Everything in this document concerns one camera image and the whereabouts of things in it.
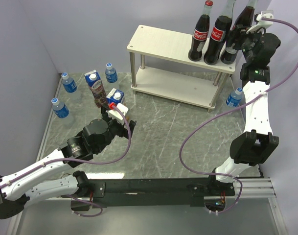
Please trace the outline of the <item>cola glass bottle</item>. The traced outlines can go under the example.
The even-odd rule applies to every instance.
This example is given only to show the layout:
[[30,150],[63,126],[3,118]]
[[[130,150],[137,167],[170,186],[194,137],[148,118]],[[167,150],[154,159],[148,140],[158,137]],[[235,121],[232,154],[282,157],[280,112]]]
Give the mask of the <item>cola glass bottle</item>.
[[251,27],[257,3],[258,0],[250,0],[244,10],[235,20],[232,29],[229,31],[226,40],[226,47],[223,54],[221,55],[221,61],[224,64],[230,65],[235,61],[238,53],[238,50],[235,49],[235,46],[239,42],[240,38],[240,30],[238,30],[238,28]]
[[200,61],[202,58],[202,50],[207,41],[210,23],[210,13],[213,1],[206,0],[200,18],[198,19],[194,32],[192,34],[191,48],[188,57],[191,61]]
[[218,62],[226,36],[231,28],[234,4],[235,0],[228,0],[214,24],[208,48],[204,55],[204,62],[208,65],[215,65]]

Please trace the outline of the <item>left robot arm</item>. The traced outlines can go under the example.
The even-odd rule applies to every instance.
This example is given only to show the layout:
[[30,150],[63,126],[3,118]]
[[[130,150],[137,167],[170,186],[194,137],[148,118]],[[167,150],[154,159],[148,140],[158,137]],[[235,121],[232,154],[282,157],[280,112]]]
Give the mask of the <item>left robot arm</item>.
[[93,186],[82,171],[58,180],[49,178],[80,164],[97,164],[92,161],[94,155],[101,153],[116,136],[131,139],[136,122],[129,119],[129,108],[111,103],[101,108],[101,114],[101,119],[92,120],[48,156],[16,173],[0,176],[0,219],[11,218],[52,197],[79,199],[93,193]]

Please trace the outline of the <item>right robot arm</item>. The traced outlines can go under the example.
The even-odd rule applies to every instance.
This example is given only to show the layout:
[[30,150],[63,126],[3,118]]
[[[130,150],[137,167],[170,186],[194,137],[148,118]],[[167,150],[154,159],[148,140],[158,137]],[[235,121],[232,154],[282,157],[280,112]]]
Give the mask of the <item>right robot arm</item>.
[[271,83],[268,64],[281,41],[263,27],[250,32],[238,26],[235,32],[239,34],[235,48],[242,51],[246,61],[240,71],[247,103],[245,129],[232,141],[229,158],[214,170],[217,175],[208,181],[207,190],[212,195],[232,189],[234,176],[265,163],[279,144],[270,126],[266,90]]

